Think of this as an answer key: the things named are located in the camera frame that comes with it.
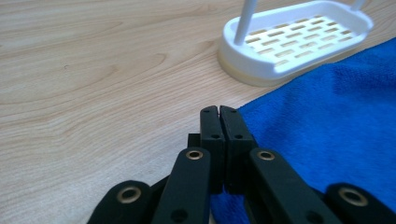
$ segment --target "blue towel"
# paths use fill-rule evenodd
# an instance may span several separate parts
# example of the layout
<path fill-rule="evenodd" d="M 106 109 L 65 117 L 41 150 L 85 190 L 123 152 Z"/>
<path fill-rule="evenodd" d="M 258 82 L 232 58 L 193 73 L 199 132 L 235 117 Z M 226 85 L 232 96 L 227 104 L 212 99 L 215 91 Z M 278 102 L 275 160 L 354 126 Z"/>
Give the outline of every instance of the blue towel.
<path fill-rule="evenodd" d="M 323 64 L 239 108 L 260 147 L 322 192 L 347 182 L 396 211 L 396 38 Z M 212 195 L 221 224 L 248 223 L 243 196 Z"/>

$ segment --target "metal rivet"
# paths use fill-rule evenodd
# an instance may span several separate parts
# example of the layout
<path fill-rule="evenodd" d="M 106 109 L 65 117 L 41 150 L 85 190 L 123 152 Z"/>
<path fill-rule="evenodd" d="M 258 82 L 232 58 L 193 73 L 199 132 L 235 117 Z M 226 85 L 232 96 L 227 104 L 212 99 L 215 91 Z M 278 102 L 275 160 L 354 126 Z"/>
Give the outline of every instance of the metal rivet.
<path fill-rule="evenodd" d="M 135 186 L 130 186 L 123 188 L 122 190 L 119 191 L 119 193 L 117 194 L 117 200 L 120 203 L 133 203 L 137 199 L 139 199 L 141 195 L 142 195 L 142 191 L 139 188 Z"/>
<path fill-rule="evenodd" d="M 353 204 L 355 206 L 363 207 L 369 203 L 366 197 L 364 197 L 355 189 L 341 188 L 338 190 L 338 194 L 347 203 Z"/>
<path fill-rule="evenodd" d="M 259 151 L 257 156 L 264 161 L 272 161 L 275 158 L 275 155 L 269 151 Z"/>
<path fill-rule="evenodd" d="M 186 156 L 190 160 L 196 161 L 196 160 L 201 159 L 204 156 L 204 153 L 202 153 L 201 151 L 198 151 L 198 150 L 191 150 L 191 151 L 187 152 Z"/>

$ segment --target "white post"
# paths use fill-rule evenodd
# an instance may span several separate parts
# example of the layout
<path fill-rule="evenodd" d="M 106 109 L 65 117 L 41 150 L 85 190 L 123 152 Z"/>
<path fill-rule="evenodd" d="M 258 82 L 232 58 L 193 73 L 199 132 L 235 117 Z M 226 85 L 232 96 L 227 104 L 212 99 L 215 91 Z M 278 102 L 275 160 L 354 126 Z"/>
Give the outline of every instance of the white post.
<path fill-rule="evenodd" d="M 250 25 L 251 16 L 254 13 L 256 4 L 257 4 L 257 0 L 245 0 L 244 8 L 242 9 L 241 18 L 239 19 L 238 22 L 238 29 L 236 30 L 235 39 L 233 40 L 235 45 L 242 45 L 244 43 L 245 37 L 247 36 L 248 33 L 248 27 Z"/>
<path fill-rule="evenodd" d="M 364 4 L 364 0 L 356 0 L 350 9 L 352 11 L 359 11 Z"/>

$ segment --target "white plastic stand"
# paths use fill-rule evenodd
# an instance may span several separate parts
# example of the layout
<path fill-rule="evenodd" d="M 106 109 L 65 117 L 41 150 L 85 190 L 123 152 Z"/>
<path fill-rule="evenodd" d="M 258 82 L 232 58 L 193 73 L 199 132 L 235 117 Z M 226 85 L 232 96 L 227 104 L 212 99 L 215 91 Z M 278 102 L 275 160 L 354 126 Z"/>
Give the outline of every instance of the white plastic stand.
<path fill-rule="evenodd" d="M 253 86 L 274 86 L 314 64 L 354 49 L 374 24 L 351 6 L 312 1 L 254 13 L 257 0 L 246 0 L 242 15 L 227 22 L 219 63 L 232 77 Z"/>

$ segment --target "wood grain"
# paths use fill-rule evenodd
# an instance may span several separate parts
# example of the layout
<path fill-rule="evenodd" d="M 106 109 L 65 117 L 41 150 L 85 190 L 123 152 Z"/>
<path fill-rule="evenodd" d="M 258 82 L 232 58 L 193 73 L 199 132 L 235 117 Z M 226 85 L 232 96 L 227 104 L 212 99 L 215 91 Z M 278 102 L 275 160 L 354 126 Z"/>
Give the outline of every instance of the wood grain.
<path fill-rule="evenodd" d="M 201 108 L 239 107 L 276 88 L 239 83 L 218 65 L 222 27 L 241 7 L 1 1 L 0 223 L 85 223 L 114 185 L 168 175 L 199 132 Z M 375 28 L 355 52 L 396 36 L 394 0 L 363 10 Z"/>

